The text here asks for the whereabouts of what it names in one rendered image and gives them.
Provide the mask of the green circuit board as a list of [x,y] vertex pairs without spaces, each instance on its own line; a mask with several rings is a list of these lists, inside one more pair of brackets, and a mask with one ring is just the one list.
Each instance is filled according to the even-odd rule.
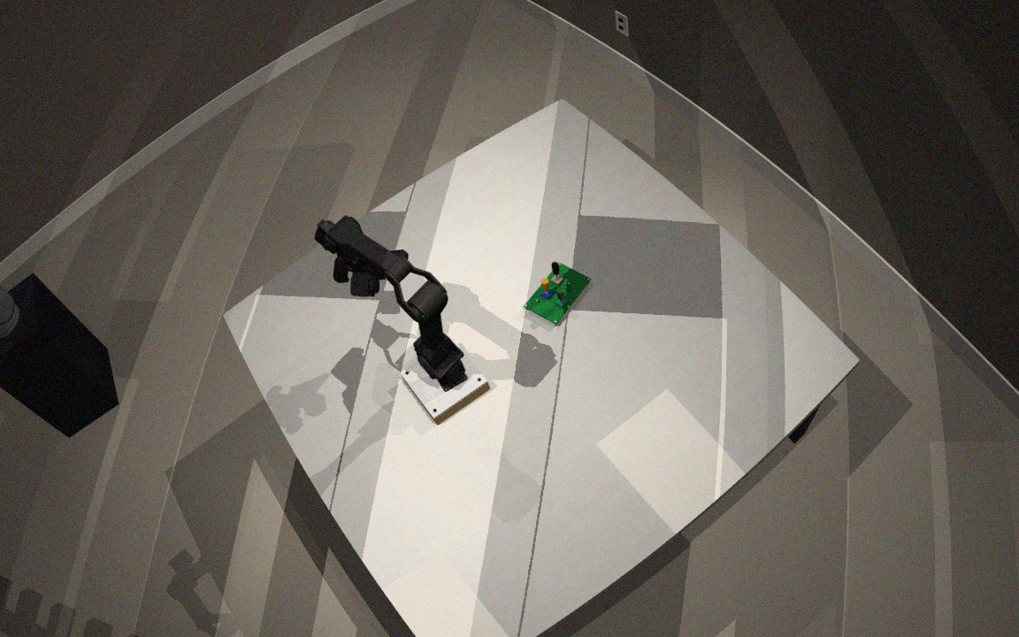
[[541,280],[540,288],[527,301],[525,308],[557,326],[577,295],[581,294],[590,280],[561,263],[553,262],[553,272],[548,278]]

